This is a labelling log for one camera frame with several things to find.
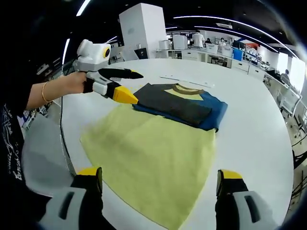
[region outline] black ceiling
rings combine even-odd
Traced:
[[[208,15],[228,18],[255,26],[276,37],[285,44],[293,44],[289,24],[295,26],[297,9],[281,7],[279,12],[295,13],[284,23],[280,23],[275,14],[257,0],[220,0],[220,1],[166,1],[166,0],[91,0],[80,17],[75,17],[83,0],[44,0],[30,3],[13,3],[13,13],[4,18],[8,27],[7,34],[17,34],[16,42],[27,41],[28,55],[40,65],[62,57],[67,38],[71,39],[67,60],[74,57],[79,43],[83,39],[103,43],[108,39],[121,38],[118,15],[140,2],[163,7],[167,27],[177,26],[183,30],[195,30],[194,26],[217,27],[223,20],[207,18],[174,19],[176,16]],[[279,6],[270,1],[271,6]],[[233,31],[249,35],[265,43],[276,43],[264,34],[240,25],[231,23]]]

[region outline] yellow towel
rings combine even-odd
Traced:
[[[174,91],[173,89],[170,90],[165,90],[166,92],[181,97],[181,98],[185,98],[185,99],[190,99],[190,100],[196,100],[196,101],[203,101],[203,98],[199,95],[199,94],[194,94],[194,95],[188,95],[188,94],[181,94],[179,92]]]
[[[122,104],[81,136],[93,166],[131,207],[171,230],[188,217],[215,153],[204,131]]]

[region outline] dark gray fabric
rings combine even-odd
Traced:
[[[138,104],[141,106],[172,115],[193,126],[198,126],[212,109],[164,91],[172,89],[173,86],[173,84],[170,84],[169,87],[168,85],[146,84],[134,95],[138,98]]]

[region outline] computer monitor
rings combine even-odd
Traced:
[[[240,48],[240,42],[238,42],[238,41],[234,41],[233,43],[232,43],[232,47],[233,48]]]
[[[239,43],[240,43],[240,49],[244,49],[245,44],[242,42],[239,42]]]

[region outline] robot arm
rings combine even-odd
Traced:
[[[83,40],[77,50],[78,71],[84,71],[94,92],[109,97],[119,103],[137,104],[138,99],[124,86],[113,81],[112,77],[138,79],[143,76],[130,69],[110,69],[110,44],[93,44]]]

